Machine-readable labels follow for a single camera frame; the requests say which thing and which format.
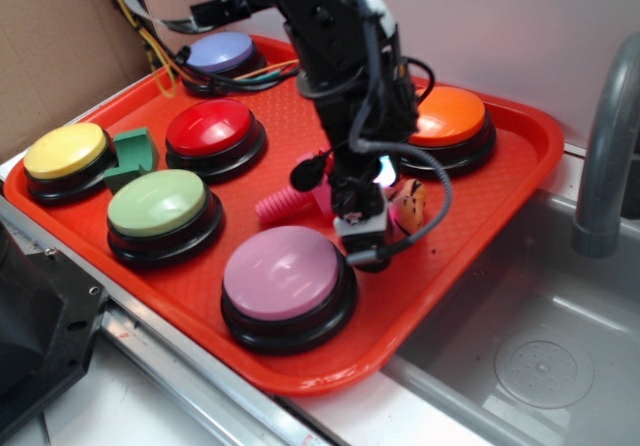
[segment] sink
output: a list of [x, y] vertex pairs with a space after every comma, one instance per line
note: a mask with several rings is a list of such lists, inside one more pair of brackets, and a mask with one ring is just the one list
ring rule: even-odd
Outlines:
[[640, 226], [587, 259], [574, 212], [538, 191], [385, 373], [494, 444], [637, 444]]

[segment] pink object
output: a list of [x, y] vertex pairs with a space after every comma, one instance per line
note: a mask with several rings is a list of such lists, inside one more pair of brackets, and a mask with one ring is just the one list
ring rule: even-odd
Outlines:
[[318, 205], [325, 217], [333, 218], [331, 188], [329, 187], [329, 182], [326, 177], [322, 180], [320, 186], [311, 191], [302, 193], [292, 186], [287, 186], [261, 199], [258, 204], [256, 204], [256, 214], [262, 224], [275, 223], [314, 202]]
[[243, 314], [282, 321], [320, 305], [339, 276], [338, 255], [322, 234], [283, 226], [249, 238], [231, 255], [224, 289]]

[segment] button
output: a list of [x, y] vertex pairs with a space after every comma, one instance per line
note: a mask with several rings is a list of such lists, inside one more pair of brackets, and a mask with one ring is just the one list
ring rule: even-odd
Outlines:
[[249, 133], [252, 122], [251, 112], [239, 101], [205, 101], [186, 109], [171, 122], [167, 141], [180, 155], [209, 156], [238, 143]]
[[209, 190], [194, 173], [163, 170], [146, 174], [118, 191], [108, 218], [120, 234], [143, 238], [169, 233], [203, 208]]
[[24, 167], [35, 179], [58, 179], [78, 172], [107, 147], [102, 128], [77, 123], [54, 129], [38, 139], [24, 157]]
[[224, 289], [241, 313], [263, 321], [300, 316], [336, 286], [338, 254], [317, 231], [274, 228], [244, 242], [229, 258]]
[[482, 129], [485, 106], [470, 91], [436, 86], [418, 107], [418, 132], [409, 142], [423, 148], [462, 143]]
[[253, 40], [245, 33], [214, 33], [191, 45], [187, 64], [209, 73], [218, 73], [239, 65], [253, 54], [254, 49]]

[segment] red tray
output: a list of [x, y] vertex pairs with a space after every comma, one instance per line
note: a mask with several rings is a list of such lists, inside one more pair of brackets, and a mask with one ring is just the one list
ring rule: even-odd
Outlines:
[[[271, 62], [294, 55], [284, 43], [256, 38]], [[113, 136], [146, 126], [164, 157], [165, 131], [185, 108], [202, 101], [182, 89], [167, 99], [147, 78], [87, 114]], [[378, 274], [357, 273], [359, 300], [346, 328], [328, 343], [293, 356], [247, 352], [233, 341], [220, 314], [221, 278], [232, 252], [261, 230], [254, 205], [286, 186], [296, 159], [326, 144], [311, 102], [294, 81], [267, 92], [241, 95], [264, 124], [269, 150], [259, 165], [231, 182], [212, 186], [227, 214], [227, 227], [210, 250], [188, 262], [152, 271], [119, 264], [107, 246], [105, 190], [85, 201], [43, 207], [32, 201], [20, 162], [5, 185], [7, 198], [76, 250], [143, 303], [156, 311], [251, 383], [282, 395], [335, 390], [377, 371], [472, 260], [536, 190], [563, 153], [558, 124], [533, 108], [479, 95], [498, 128], [493, 157], [476, 172], [455, 178], [454, 203], [446, 219], [423, 241], [398, 255]], [[166, 168], [164, 159], [160, 169]], [[442, 188], [427, 184], [427, 213], [440, 208]], [[286, 224], [314, 228], [334, 243], [333, 227], [309, 207]]]

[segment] cardboard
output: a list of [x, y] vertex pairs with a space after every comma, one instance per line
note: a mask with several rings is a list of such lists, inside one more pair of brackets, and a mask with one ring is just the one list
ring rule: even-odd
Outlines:
[[0, 162], [147, 74], [111, 0], [0, 0]]

